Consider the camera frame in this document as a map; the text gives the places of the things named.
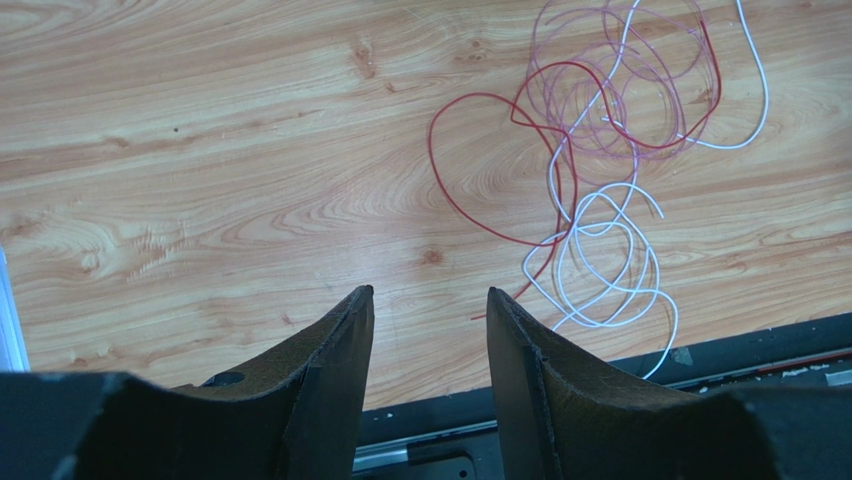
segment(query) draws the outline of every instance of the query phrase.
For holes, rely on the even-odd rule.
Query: wooden surface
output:
[[[760,84],[734,3],[701,5],[726,82],[704,138],[737,142]],[[469,317],[489,286],[522,285],[527,249],[450,208],[425,133],[461,94],[514,93],[540,7],[4,2],[0,242],[33,367],[199,383],[369,283],[368,408],[488,385],[485,324]],[[631,210],[680,306],[678,345],[852,310],[852,7],[745,8],[772,88],[766,130],[749,148],[643,166],[666,219]],[[656,104],[636,102],[653,122]],[[505,113],[474,102],[448,116],[441,167],[474,213],[539,240],[553,223],[547,154]],[[589,251],[616,269],[620,242]],[[568,286],[597,288],[579,274]],[[522,303],[557,320],[535,293]],[[561,333],[607,359],[636,355],[664,345],[667,315]]]

